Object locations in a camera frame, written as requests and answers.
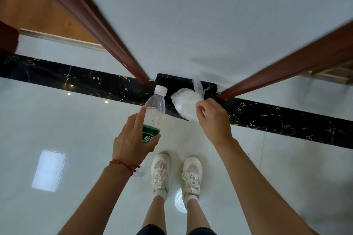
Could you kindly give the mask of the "person's left hand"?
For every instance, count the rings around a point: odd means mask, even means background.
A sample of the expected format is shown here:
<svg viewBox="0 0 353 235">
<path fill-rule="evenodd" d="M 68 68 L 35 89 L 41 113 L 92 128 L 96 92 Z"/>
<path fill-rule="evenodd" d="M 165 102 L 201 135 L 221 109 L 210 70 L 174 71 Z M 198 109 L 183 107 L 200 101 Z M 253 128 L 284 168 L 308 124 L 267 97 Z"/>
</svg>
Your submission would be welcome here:
<svg viewBox="0 0 353 235">
<path fill-rule="evenodd" d="M 131 175 L 148 155 L 144 152 L 141 135 L 146 110 L 146 106 L 142 106 L 139 113 L 128 117 L 121 133 L 113 142 L 110 164 L 122 165 L 127 168 Z"/>
</svg>

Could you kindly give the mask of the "person's right hand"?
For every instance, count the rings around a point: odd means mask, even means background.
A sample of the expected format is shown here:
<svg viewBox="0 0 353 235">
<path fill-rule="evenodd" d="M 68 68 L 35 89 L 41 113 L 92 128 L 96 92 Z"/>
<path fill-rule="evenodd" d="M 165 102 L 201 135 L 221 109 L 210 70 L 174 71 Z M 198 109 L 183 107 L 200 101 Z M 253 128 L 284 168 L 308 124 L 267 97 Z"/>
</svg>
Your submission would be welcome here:
<svg viewBox="0 0 353 235">
<path fill-rule="evenodd" d="M 203 132 L 215 147 L 233 144 L 228 113 L 214 99 L 209 98 L 206 101 L 206 121 L 199 122 Z"/>
</svg>

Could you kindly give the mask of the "clear plastic bag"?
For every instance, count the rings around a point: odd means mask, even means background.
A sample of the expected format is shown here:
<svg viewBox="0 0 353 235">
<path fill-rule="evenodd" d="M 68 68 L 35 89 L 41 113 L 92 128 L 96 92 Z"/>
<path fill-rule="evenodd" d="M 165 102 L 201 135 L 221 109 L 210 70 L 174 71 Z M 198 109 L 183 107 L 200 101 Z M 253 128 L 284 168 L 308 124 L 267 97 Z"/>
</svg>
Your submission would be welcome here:
<svg viewBox="0 0 353 235">
<path fill-rule="evenodd" d="M 198 78 L 192 79 L 194 90 L 181 88 L 171 95 L 172 103 L 181 117 L 199 123 L 196 104 L 204 100 L 205 91 Z"/>
</svg>

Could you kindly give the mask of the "clear green-label water bottle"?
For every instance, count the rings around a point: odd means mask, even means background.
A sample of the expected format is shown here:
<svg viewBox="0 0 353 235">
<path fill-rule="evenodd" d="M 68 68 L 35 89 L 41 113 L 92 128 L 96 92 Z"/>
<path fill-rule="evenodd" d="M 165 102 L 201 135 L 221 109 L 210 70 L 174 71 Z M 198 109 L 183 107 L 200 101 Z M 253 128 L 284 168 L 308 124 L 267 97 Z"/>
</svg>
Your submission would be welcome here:
<svg viewBox="0 0 353 235">
<path fill-rule="evenodd" d="M 152 95 L 145 103 L 147 110 L 144 116 L 141 132 L 143 143 L 149 143 L 156 135 L 160 134 L 163 117 L 165 115 L 166 93 L 166 87 L 157 85 L 154 90 L 154 95 Z M 148 153 L 139 165 L 139 168 L 136 168 L 136 171 L 133 174 L 135 177 L 143 177 L 149 171 L 153 160 L 153 151 L 154 149 Z"/>
</svg>

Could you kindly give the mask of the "person's left forearm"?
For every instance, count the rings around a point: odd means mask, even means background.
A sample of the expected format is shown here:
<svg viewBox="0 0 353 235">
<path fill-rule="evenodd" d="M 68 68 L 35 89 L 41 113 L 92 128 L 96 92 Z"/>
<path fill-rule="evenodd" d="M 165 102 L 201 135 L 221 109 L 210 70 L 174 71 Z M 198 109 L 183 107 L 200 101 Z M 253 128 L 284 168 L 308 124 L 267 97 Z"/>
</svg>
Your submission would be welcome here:
<svg viewBox="0 0 353 235">
<path fill-rule="evenodd" d="M 123 189 L 132 172 L 113 163 L 104 168 L 99 179 L 57 235 L 103 235 Z"/>
</svg>

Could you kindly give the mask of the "person's right forearm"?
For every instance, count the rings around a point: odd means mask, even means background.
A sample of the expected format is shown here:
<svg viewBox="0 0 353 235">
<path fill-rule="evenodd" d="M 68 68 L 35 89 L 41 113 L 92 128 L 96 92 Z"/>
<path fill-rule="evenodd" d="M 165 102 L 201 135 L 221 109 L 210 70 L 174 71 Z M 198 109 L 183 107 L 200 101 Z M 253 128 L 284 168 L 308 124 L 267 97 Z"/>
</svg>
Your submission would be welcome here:
<svg viewBox="0 0 353 235">
<path fill-rule="evenodd" d="M 232 136 L 212 140 L 252 235 L 319 235 L 271 186 Z"/>
</svg>

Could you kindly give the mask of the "person's white left sneaker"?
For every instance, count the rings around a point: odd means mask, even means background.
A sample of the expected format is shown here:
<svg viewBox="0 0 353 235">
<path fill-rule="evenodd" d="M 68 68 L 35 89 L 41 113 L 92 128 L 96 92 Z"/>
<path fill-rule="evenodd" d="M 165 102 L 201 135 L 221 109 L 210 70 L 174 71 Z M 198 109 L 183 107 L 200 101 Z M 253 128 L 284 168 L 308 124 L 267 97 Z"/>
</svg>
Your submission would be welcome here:
<svg viewBox="0 0 353 235">
<path fill-rule="evenodd" d="M 170 157 L 167 153 L 157 154 L 151 165 L 152 188 L 155 196 L 166 199 L 169 190 Z"/>
</svg>

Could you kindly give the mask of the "person's white sneaker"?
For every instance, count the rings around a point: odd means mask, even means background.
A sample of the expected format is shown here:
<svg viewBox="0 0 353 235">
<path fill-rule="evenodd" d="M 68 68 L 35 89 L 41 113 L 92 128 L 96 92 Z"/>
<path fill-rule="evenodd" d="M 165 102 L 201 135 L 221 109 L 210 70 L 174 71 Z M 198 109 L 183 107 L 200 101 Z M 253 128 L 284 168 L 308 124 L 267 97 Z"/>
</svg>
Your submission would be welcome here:
<svg viewBox="0 0 353 235">
<path fill-rule="evenodd" d="M 166 199 L 169 190 L 170 157 L 167 153 L 157 154 L 151 165 L 152 188 L 155 196 Z"/>
<path fill-rule="evenodd" d="M 198 158 L 188 157 L 183 165 L 183 202 L 187 208 L 190 199 L 199 200 L 201 182 L 202 182 L 202 165 Z"/>
</svg>

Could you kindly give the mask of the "person's white right sneaker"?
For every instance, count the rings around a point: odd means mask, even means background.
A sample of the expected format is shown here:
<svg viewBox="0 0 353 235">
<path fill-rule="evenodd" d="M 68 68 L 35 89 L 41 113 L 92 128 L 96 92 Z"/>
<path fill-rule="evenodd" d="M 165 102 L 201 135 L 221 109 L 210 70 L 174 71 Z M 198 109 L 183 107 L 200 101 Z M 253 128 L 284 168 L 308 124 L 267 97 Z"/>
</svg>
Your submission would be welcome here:
<svg viewBox="0 0 353 235">
<path fill-rule="evenodd" d="M 198 158 L 188 157 L 183 165 L 183 202 L 187 208 L 190 199 L 199 200 L 201 182 L 202 182 L 202 165 Z"/>
</svg>

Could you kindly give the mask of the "person's left leg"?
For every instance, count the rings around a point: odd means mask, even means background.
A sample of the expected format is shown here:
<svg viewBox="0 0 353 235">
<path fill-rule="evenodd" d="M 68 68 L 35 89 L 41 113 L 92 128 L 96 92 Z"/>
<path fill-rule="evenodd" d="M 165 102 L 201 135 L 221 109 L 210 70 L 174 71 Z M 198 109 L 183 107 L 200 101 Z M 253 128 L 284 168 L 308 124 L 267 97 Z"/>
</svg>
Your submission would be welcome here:
<svg viewBox="0 0 353 235">
<path fill-rule="evenodd" d="M 154 191 L 154 198 L 145 216 L 142 228 L 147 225 L 155 225 L 167 233 L 165 223 L 165 199 L 167 197 L 166 189 L 157 189 Z"/>
</svg>

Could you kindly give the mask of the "person's leg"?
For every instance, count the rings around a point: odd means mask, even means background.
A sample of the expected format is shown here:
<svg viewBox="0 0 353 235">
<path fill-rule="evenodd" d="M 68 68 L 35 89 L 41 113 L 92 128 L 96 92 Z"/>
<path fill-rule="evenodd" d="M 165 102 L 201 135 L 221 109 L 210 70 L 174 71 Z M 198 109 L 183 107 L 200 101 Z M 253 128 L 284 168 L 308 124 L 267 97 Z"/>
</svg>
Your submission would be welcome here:
<svg viewBox="0 0 353 235">
<path fill-rule="evenodd" d="M 157 189 L 154 191 L 154 198 L 145 216 L 142 228 L 147 225 L 155 225 L 167 233 L 165 223 L 165 199 L 167 197 L 166 189 Z"/>
<path fill-rule="evenodd" d="M 198 228 L 210 229 L 210 224 L 207 221 L 205 214 L 203 213 L 198 200 L 191 198 L 187 202 L 187 231 L 186 234 L 190 235 L 191 232 Z"/>
</svg>

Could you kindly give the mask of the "person's right leg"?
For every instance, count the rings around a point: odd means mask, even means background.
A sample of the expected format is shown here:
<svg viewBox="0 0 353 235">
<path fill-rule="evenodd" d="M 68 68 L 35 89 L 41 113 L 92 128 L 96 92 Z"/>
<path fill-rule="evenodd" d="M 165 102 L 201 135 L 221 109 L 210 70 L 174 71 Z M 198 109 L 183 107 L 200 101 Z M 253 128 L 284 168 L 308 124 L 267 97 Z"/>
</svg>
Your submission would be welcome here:
<svg viewBox="0 0 353 235">
<path fill-rule="evenodd" d="M 187 202 L 187 231 L 186 234 L 190 235 L 191 232 L 198 228 L 210 229 L 210 224 L 207 221 L 205 214 L 203 213 L 198 200 L 191 198 Z"/>
</svg>

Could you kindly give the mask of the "dark denim shorts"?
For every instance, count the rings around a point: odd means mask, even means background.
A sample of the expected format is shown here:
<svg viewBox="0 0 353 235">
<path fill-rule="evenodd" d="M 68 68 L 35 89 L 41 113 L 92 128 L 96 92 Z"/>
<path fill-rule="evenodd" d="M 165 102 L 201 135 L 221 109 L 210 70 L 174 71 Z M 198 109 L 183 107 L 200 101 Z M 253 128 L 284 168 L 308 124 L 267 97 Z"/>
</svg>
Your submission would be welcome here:
<svg viewBox="0 0 353 235">
<path fill-rule="evenodd" d="M 167 235 L 160 227 L 154 224 L 144 226 L 136 235 Z M 187 235 L 217 235 L 212 229 L 200 227 L 193 229 Z"/>
</svg>

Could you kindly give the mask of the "white baseboard trim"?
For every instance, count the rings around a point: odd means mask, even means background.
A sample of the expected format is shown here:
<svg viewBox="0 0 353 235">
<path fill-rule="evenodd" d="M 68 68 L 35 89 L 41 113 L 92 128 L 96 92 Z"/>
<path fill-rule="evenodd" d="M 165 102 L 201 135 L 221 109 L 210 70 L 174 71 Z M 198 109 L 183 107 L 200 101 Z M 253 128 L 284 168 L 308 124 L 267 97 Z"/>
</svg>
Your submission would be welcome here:
<svg viewBox="0 0 353 235">
<path fill-rule="evenodd" d="M 87 48 L 90 50 L 107 52 L 107 50 L 100 44 L 76 40 L 76 39 L 67 38 L 67 37 L 61 37 L 61 36 L 57 36 L 57 35 L 53 35 L 53 34 L 47 34 L 47 33 L 37 32 L 37 31 L 33 31 L 33 30 L 28 30 L 28 29 L 20 29 L 19 34 L 24 35 L 24 36 L 28 36 L 28 37 L 35 37 L 38 39 L 43 39 L 43 40 L 68 44 L 68 45 L 72 45 L 72 46 Z"/>
</svg>

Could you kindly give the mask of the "orange wooden door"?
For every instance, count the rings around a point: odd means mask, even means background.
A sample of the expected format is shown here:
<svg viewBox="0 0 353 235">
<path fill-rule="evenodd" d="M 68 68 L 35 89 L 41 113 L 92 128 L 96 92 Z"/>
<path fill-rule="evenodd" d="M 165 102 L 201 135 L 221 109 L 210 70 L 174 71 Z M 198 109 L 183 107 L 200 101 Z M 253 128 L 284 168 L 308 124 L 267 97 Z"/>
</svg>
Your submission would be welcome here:
<svg viewBox="0 0 353 235">
<path fill-rule="evenodd" d="M 55 0 L 0 0 L 0 21 L 16 29 L 99 44 Z"/>
</svg>

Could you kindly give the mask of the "brown wooden door frame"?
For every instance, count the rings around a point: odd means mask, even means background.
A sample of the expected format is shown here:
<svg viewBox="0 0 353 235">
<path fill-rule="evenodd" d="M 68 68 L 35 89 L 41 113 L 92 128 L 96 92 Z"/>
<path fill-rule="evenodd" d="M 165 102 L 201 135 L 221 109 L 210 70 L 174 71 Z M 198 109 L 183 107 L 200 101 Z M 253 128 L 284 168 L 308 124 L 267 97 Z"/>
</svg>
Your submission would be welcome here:
<svg viewBox="0 0 353 235">
<path fill-rule="evenodd" d="M 142 84 L 149 77 L 93 0 L 55 0 Z"/>
<path fill-rule="evenodd" d="M 231 99 L 308 71 L 326 70 L 351 60 L 353 60 L 353 20 L 223 90 L 218 98 Z"/>
</svg>

